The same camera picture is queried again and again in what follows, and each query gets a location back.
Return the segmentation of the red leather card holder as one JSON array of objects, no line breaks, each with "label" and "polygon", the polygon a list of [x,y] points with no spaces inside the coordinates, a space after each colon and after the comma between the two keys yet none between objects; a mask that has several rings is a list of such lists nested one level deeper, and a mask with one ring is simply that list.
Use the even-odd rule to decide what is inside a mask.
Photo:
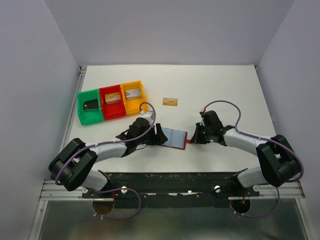
[{"label": "red leather card holder", "polygon": [[187,137],[188,132],[177,130],[177,129],[170,129],[170,128],[162,128],[162,132],[167,138],[167,141],[162,144],[164,147],[178,149],[178,150],[185,150],[187,145]]}]

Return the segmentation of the gold VIP card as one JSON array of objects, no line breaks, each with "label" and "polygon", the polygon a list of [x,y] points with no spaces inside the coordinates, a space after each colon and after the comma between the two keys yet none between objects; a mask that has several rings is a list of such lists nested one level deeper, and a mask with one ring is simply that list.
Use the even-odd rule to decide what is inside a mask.
[{"label": "gold VIP card", "polygon": [[162,100],[162,104],[164,106],[177,106],[178,105],[178,99],[177,98],[164,97],[163,100]]}]

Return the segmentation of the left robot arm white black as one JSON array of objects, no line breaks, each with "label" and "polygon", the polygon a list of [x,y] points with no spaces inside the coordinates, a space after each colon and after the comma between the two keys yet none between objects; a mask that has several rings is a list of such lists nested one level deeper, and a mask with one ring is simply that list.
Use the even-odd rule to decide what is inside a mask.
[{"label": "left robot arm white black", "polygon": [[112,141],[89,144],[80,138],[72,139],[52,160],[48,170],[67,191],[85,187],[104,198],[110,194],[111,185],[102,172],[92,170],[96,162],[126,157],[139,145],[161,146],[167,140],[159,123],[152,125],[146,118],[138,117]]}]

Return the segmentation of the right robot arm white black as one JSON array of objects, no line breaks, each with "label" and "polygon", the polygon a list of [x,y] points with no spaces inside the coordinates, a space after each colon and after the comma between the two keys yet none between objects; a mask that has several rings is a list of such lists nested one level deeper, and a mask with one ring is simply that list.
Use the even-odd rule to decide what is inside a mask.
[{"label": "right robot arm white black", "polygon": [[241,196],[254,185],[272,185],[280,187],[302,172],[298,159],[287,139],[282,135],[274,137],[253,137],[248,133],[239,133],[232,125],[223,126],[213,110],[201,112],[201,122],[190,142],[192,144],[217,143],[233,147],[257,157],[259,166],[244,169],[235,175],[230,183],[230,191]]}]

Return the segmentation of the silver card in yellow bin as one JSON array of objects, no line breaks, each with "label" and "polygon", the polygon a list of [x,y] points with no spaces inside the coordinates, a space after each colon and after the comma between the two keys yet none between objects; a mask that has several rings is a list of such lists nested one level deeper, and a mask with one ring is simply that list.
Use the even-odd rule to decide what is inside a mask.
[{"label": "silver card in yellow bin", "polygon": [[127,89],[125,91],[125,97],[127,100],[139,99],[142,97],[142,92],[140,88]]}]

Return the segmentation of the gold card in red bin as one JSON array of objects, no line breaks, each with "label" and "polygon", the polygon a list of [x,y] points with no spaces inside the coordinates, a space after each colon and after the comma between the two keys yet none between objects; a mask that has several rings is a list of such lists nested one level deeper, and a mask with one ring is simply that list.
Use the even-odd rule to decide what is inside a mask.
[{"label": "gold card in red bin", "polygon": [[121,102],[121,96],[119,92],[109,93],[104,95],[105,103],[108,104],[115,104]]}]

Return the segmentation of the black card in green bin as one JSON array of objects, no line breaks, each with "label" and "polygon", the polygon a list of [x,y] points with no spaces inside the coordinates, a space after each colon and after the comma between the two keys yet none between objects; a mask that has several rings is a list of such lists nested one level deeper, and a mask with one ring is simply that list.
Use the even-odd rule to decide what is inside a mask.
[{"label": "black card in green bin", "polygon": [[85,101],[83,103],[83,110],[85,112],[92,112],[92,111],[98,111],[99,110],[99,102],[97,99],[92,99]]}]

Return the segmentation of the yellow plastic bin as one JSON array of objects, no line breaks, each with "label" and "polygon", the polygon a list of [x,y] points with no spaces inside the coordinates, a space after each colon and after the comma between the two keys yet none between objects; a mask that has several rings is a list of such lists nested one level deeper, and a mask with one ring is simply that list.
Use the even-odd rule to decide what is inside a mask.
[{"label": "yellow plastic bin", "polygon": [[[135,115],[140,112],[140,105],[147,101],[143,84],[140,80],[120,84],[126,114]],[[138,92],[138,96],[129,96],[128,92]]]}]

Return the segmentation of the red plastic bin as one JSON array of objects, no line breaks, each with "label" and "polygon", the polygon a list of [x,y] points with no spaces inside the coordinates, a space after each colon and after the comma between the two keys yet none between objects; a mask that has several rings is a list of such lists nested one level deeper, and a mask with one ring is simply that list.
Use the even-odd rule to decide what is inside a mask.
[{"label": "red plastic bin", "polygon": [[[126,115],[124,98],[120,84],[99,88],[100,106],[104,120],[122,118]],[[119,92],[121,102],[106,104],[105,95]]]}]

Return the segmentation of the green plastic bin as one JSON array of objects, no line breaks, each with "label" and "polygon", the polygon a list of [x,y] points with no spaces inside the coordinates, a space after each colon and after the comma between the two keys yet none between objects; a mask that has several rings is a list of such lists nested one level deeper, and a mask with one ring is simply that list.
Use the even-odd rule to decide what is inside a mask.
[{"label": "green plastic bin", "polygon": [[77,93],[77,114],[83,126],[104,121],[97,88]]}]

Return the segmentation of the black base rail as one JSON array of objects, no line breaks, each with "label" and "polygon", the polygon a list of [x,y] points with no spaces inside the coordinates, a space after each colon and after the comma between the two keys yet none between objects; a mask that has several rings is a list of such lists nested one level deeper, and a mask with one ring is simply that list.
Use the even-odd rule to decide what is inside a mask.
[{"label": "black base rail", "polygon": [[116,208],[228,208],[229,198],[258,197],[252,187],[236,183],[236,172],[107,172],[102,193],[84,199],[115,201]]}]

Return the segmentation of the aluminium frame rail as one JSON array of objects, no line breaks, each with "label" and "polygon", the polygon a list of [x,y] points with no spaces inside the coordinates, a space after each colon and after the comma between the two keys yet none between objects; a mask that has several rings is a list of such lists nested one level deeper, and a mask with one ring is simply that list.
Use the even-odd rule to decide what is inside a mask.
[{"label": "aluminium frame rail", "polygon": [[78,76],[78,79],[76,82],[75,92],[74,92],[73,97],[71,99],[71,105],[70,105],[70,110],[68,113],[68,118],[67,118],[66,124],[63,128],[64,132],[63,132],[62,141],[61,141],[61,144],[59,147],[59,151],[55,154],[55,157],[52,160],[50,160],[49,164],[51,164],[53,162],[53,160],[55,160],[55,158],[58,156],[58,154],[63,150],[65,145],[68,143],[68,140],[70,137],[71,126],[73,124],[73,120],[75,117],[74,111],[75,111],[76,104],[77,104],[77,94],[83,85],[86,71],[87,71],[87,66],[80,66],[79,67],[79,76]]}]

